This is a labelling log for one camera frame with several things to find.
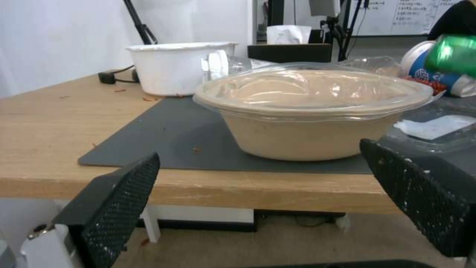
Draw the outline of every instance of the clear plastic lid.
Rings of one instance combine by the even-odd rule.
[[[276,64],[202,84],[195,102],[263,120],[365,120],[420,107],[431,87],[334,64]]]

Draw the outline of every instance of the white plastic container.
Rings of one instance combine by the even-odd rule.
[[[235,42],[136,45],[126,49],[139,75],[142,89],[152,95],[192,95],[203,82],[201,60],[216,50],[235,53]]]
[[[316,161],[356,155],[433,90],[344,66],[275,65],[207,82],[194,101],[219,112],[239,147],[266,158]]]

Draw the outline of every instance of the white tissue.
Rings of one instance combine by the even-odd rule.
[[[404,119],[393,126],[407,135],[431,141],[475,123],[476,118],[452,114],[422,123]]]
[[[276,25],[269,26],[266,30],[269,45],[307,44],[310,34],[310,26]]]

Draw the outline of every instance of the black stand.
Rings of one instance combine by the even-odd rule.
[[[124,4],[129,11],[130,17],[134,21],[134,25],[136,26],[137,32],[139,32],[140,38],[142,39],[142,42],[144,42],[144,45],[157,44],[158,41],[154,34],[150,31],[147,25],[140,21],[139,15],[132,5],[132,2],[130,0],[124,0]]]

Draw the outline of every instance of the black textured gripper pad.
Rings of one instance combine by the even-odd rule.
[[[473,176],[441,158],[412,158],[367,139],[360,150],[388,196],[442,254],[469,254],[476,235]]]

